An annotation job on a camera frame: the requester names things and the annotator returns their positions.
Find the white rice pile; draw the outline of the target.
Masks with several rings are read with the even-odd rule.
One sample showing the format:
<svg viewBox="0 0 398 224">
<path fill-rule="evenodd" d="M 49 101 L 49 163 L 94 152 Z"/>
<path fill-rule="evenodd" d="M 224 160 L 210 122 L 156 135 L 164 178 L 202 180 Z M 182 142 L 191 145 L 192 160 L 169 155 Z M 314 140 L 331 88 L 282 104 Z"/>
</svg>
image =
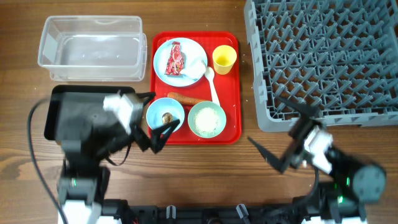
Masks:
<svg viewBox="0 0 398 224">
<path fill-rule="evenodd" d="M 220 118 L 217 112 L 210 107 L 200 109 L 193 117 L 195 130 L 202 136 L 216 132 Z"/>
</svg>

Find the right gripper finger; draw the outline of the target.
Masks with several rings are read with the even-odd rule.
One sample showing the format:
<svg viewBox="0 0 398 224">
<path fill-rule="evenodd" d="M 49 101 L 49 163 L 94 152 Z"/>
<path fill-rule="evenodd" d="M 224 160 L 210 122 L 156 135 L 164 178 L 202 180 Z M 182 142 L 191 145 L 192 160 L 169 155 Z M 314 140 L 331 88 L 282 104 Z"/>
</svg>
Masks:
<svg viewBox="0 0 398 224">
<path fill-rule="evenodd" d="M 319 109 L 317 107 L 306 105 L 306 104 L 301 104 L 301 103 L 294 103 L 294 102 L 289 101 L 288 99 L 280 97 L 280 96 L 277 96 L 276 98 L 281 103 L 284 103 L 286 106 L 297 111 L 301 117 L 308 118 L 308 119 L 318 118 Z"/>
<path fill-rule="evenodd" d="M 248 137 L 248 140 L 257 148 L 261 156 L 273 169 L 281 174 L 283 174 L 287 170 L 289 164 L 287 163 L 285 156 L 278 158 L 252 138 Z"/>
</svg>

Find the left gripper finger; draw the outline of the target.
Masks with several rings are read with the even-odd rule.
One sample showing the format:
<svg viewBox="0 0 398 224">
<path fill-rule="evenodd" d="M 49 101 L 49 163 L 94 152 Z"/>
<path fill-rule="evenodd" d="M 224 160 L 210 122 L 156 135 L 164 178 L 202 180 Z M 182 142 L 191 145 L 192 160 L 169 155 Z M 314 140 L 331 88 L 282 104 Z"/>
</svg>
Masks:
<svg viewBox="0 0 398 224">
<path fill-rule="evenodd" d="M 137 109 L 143 109 L 150 101 L 152 101 L 156 93 L 155 92 L 146 92 L 146 93 L 136 93 L 137 96 L 137 103 L 136 103 L 136 108 Z"/>
<path fill-rule="evenodd" d="M 155 128 L 150 132 L 150 137 L 143 131 L 141 127 L 134 124 L 133 137 L 142 152 L 150 149 L 154 154 L 157 154 L 166 145 L 169 137 L 179 124 L 180 120 L 177 119 L 159 128 Z"/>
</svg>

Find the light green bowl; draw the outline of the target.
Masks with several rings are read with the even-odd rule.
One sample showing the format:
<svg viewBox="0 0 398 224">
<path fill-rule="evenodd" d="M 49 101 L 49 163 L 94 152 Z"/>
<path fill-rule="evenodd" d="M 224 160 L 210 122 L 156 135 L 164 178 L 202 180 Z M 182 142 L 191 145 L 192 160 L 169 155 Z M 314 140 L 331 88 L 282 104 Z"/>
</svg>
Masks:
<svg viewBox="0 0 398 224">
<path fill-rule="evenodd" d="M 188 126 L 200 138 L 215 138 L 226 127 L 226 113 L 220 105 L 203 101 L 189 111 Z"/>
</svg>

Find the red snack wrapper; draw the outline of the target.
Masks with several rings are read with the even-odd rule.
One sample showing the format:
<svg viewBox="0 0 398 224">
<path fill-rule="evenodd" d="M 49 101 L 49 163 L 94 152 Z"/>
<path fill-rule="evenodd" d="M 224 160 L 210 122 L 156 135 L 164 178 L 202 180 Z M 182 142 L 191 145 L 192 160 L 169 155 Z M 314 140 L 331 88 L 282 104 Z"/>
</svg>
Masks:
<svg viewBox="0 0 398 224">
<path fill-rule="evenodd" d="M 181 52 L 180 42 L 172 42 L 170 56 L 165 70 L 166 75 L 179 76 L 184 68 L 184 59 Z"/>
</svg>

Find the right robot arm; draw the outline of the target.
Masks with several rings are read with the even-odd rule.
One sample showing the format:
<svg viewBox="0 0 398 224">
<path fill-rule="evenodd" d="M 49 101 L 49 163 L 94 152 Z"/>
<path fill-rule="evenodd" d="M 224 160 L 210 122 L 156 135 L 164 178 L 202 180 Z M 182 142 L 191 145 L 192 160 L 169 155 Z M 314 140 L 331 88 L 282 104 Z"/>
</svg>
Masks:
<svg viewBox="0 0 398 224">
<path fill-rule="evenodd" d="M 376 203 L 386 187 L 386 170 L 378 163 L 345 154 L 333 144 L 326 126 L 315 120 L 318 108 L 279 97 L 299 112 L 289 131 L 292 142 L 281 158 L 254 143 L 261 156 L 280 173 L 309 164 L 315 181 L 308 195 L 279 208 L 266 209 L 264 223 L 366 223 L 365 205 Z"/>
</svg>

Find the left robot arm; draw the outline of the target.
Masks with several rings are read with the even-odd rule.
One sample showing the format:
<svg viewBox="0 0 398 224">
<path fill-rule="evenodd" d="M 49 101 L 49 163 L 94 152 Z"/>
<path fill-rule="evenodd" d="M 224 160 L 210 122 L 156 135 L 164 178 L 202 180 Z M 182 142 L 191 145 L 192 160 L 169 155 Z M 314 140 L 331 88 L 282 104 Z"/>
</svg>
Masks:
<svg viewBox="0 0 398 224">
<path fill-rule="evenodd" d="M 130 149 L 136 143 L 142 151 L 158 153 L 180 124 L 173 119 L 147 135 L 141 128 L 146 104 L 155 97 L 148 93 L 115 93 L 106 96 L 62 94 L 62 103 L 100 102 L 93 115 L 79 113 L 58 124 L 56 141 L 65 155 L 58 181 L 58 213 L 64 223 L 138 223 L 126 200 L 106 199 L 110 170 L 101 161 Z"/>
</svg>

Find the light blue bowl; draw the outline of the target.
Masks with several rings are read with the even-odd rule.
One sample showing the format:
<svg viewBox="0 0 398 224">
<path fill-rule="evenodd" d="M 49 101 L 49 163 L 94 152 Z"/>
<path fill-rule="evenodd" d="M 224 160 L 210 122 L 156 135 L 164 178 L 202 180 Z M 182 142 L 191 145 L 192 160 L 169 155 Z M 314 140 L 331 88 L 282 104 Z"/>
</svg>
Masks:
<svg viewBox="0 0 398 224">
<path fill-rule="evenodd" d="M 183 106 L 172 98 L 159 98 L 155 100 L 147 109 L 146 121 L 151 129 L 163 126 L 162 115 L 164 113 L 171 113 L 174 116 L 174 121 L 179 119 L 180 124 L 173 131 L 179 130 L 185 119 L 185 111 Z"/>
</svg>

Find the brown food scrap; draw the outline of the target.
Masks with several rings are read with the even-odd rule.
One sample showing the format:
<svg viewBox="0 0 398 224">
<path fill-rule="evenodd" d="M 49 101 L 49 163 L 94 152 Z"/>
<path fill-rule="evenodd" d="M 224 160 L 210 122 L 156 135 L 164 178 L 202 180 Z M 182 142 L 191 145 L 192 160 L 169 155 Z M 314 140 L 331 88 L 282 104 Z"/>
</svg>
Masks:
<svg viewBox="0 0 398 224">
<path fill-rule="evenodd" d="M 162 115 L 162 124 L 169 124 L 174 120 L 174 116 L 167 112 Z"/>
</svg>

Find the white tissue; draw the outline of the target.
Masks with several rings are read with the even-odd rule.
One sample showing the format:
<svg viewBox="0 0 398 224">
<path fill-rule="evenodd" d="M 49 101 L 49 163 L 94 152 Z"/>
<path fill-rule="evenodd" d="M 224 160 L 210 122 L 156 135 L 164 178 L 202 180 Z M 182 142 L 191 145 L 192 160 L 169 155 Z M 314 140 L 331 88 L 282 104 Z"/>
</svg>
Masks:
<svg viewBox="0 0 398 224">
<path fill-rule="evenodd" d="M 200 58 L 196 58 L 190 65 L 187 65 L 181 74 L 192 80 L 200 79 L 206 72 L 206 64 Z"/>
</svg>

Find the orange carrot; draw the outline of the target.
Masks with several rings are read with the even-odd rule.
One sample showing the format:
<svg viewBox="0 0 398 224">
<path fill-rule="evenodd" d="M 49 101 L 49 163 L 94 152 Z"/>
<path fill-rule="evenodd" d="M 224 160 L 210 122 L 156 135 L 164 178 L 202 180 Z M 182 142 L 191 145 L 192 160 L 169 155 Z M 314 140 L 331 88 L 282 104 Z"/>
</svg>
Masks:
<svg viewBox="0 0 398 224">
<path fill-rule="evenodd" d="M 176 93 L 176 92 L 169 92 L 167 97 L 178 101 L 182 105 L 188 105 L 188 106 L 194 106 L 194 105 L 196 105 L 198 103 L 201 103 L 201 102 L 205 101 L 203 99 L 192 98 L 192 97 L 189 97 L 189 96 L 181 95 L 181 94 Z"/>
</svg>

